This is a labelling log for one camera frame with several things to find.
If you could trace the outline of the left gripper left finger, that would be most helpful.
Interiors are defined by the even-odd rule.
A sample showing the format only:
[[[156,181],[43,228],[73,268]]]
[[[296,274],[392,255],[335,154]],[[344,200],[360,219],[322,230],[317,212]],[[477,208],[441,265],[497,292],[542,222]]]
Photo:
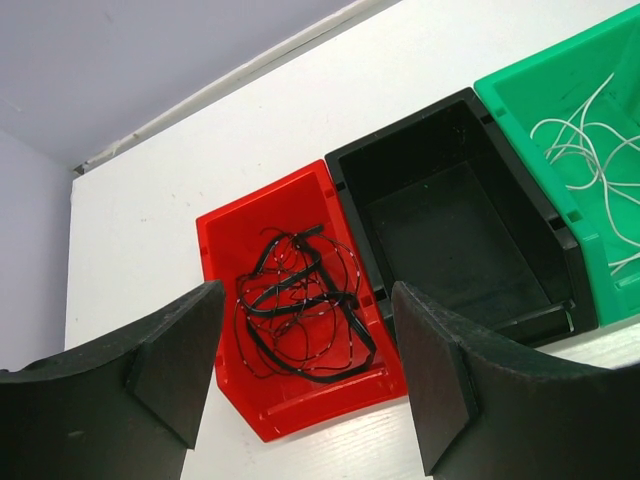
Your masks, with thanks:
[[[2,371],[2,478],[180,478],[224,305],[221,281],[207,281],[92,341]]]

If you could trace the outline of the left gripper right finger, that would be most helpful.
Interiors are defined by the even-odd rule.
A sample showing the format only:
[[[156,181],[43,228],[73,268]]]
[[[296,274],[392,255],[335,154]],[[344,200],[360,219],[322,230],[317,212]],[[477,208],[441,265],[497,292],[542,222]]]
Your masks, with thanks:
[[[639,368],[519,344],[398,282],[392,307],[424,473],[435,479],[635,479]]]

